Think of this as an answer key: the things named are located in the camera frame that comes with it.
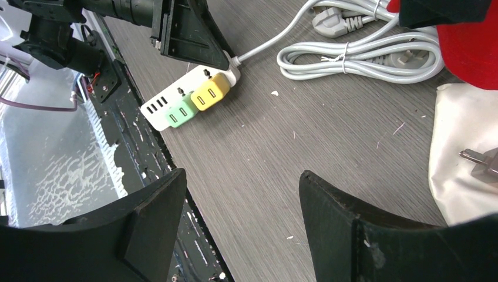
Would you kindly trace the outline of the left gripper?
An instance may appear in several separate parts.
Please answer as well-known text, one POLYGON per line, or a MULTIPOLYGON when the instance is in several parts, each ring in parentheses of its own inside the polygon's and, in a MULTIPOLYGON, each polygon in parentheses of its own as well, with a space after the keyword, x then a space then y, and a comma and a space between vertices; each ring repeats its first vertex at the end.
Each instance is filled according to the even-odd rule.
POLYGON ((208 10, 207 1, 83 0, 88 11, 151 29, 160 53, 179 61, 226 71, 231 49, 208 10))

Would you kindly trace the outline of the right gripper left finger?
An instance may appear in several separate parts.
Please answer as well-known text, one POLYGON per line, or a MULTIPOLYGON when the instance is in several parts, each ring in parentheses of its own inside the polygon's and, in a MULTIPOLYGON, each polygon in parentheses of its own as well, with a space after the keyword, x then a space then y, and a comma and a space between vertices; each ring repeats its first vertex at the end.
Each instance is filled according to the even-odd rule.
POLYGON ((167 281, 184 169, 59 225, 1 227, 2 281, 167 281))

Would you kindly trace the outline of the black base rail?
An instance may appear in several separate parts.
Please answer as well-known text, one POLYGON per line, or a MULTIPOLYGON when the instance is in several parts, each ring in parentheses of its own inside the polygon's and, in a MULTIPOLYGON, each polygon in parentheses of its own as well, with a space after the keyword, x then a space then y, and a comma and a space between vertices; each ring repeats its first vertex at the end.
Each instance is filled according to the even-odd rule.
MULTIPOLYGON (((175 165, 160 133, 140 113, 143 98, 136 87, 115 40, 102 16, 88 13, 89 27, 96 44, 112 61, 118 87, 106 92, 101 100, 90 96, 103 143, 114 151, 109 153, 111 171, 115 174, 120 197, 168 175, 175 165)), ((170 264, 160 263, 167 272, 167 281, 233 281, 205 221, 189 191, 185 193, 181 216, 177 221, 163 220, 162 227, 177 225, 170 264)))

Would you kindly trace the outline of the red garment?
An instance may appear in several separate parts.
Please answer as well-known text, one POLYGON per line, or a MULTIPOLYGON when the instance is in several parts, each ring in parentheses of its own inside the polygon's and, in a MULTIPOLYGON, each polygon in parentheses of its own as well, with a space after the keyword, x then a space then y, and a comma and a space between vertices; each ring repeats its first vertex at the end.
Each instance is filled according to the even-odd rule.
MULTIPOLYGON (((497 1, 491 2, 483 22, 434 26, 448 70, 484 90, 497 90, 497 1)), ((387 10, 398 14, 399 3, 390 1, 387 10)))

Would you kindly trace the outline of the white power strip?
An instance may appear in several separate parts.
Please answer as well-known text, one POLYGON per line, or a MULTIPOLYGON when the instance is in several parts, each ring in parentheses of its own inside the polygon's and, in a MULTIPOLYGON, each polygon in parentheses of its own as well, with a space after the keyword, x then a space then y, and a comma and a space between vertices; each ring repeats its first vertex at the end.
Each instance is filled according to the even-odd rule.
POLYGON ((230 58, 227 70, 199 65, 144 102, 142 115, 157 131, 178 128, 199 111, 222 101, 239 78, 238 58, 230 58))

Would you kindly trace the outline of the yellow charger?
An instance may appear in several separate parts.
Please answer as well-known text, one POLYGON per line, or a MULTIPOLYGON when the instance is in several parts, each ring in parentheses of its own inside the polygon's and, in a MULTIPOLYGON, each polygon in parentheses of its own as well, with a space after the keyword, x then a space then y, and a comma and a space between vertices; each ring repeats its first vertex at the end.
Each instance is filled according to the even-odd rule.
POLYGON ((218 73, 199 86, 190 98, 198 110, 205 111, 221 101, 231 88, 225 74, 218 73))

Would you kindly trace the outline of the green charger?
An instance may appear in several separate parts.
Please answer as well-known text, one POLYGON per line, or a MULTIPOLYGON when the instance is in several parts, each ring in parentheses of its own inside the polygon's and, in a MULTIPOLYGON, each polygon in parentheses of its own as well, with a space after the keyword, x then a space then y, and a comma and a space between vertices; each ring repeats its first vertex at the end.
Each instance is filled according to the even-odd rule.
POLYGON ((198 114, 199 109, 191 99, 192 93, 189 92, 167 109, 165 117, 169 126, 178 128, 198 114))

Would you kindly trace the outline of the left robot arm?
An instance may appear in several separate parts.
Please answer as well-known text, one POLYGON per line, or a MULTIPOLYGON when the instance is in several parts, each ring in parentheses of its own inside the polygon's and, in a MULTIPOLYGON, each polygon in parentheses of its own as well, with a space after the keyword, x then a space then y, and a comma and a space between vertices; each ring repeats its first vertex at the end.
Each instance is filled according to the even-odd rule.
POLYGON ((104 102, 121 84, 118 64, 97 35, 80 41, 71 24, 84 25, 83 10, 150 28, 163 56, 227 70, 232 48, 215 23, 206 1, 9 1, 31 21, 14 48, 52 69, 69 68, 93 78, 96 99, 104 102))

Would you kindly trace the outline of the pink charger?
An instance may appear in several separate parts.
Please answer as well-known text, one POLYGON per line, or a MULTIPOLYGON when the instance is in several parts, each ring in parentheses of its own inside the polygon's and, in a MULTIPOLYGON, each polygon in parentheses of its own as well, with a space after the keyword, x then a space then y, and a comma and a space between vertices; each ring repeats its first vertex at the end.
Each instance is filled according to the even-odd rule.
POLYGON ((464 149, 459 156, 475 164, 472 177, 487 184, 497 184, 497 148, 484 153, 464 149))

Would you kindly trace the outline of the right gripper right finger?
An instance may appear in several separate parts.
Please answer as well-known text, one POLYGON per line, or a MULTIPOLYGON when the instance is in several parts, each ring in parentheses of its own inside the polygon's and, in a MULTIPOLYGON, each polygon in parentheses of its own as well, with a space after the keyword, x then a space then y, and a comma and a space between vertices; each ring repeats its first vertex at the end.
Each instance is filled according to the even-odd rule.
POLYGON ((302 173, 317 281, 496 281, 497 214, 449 227, 407 219, 302 173))

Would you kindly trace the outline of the cream cloth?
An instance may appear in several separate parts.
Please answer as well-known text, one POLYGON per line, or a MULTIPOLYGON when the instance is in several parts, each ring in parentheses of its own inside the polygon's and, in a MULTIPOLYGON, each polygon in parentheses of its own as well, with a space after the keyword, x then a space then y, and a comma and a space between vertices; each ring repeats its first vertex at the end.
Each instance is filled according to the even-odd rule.
POLYGON ((478 162, 481 155, 497 159, 497 91, 439 86, 428 181, 450 226, 497 213, 497 176, 478 162))

